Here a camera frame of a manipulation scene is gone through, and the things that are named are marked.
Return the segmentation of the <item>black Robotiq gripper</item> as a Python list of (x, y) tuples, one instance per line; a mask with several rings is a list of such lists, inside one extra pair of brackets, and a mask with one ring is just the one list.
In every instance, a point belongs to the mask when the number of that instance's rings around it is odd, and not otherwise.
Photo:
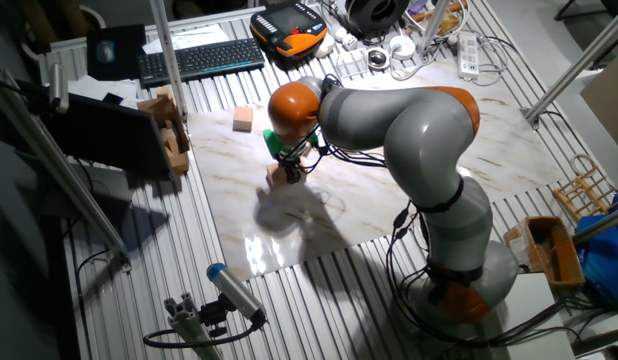
[(287, 182), (294, 184), (300, 181), (300, 171), (303, 168), (302, 159), (297, 156), (283, 157), (279, 161), (279, 166), (282, 167), (287, 175)]

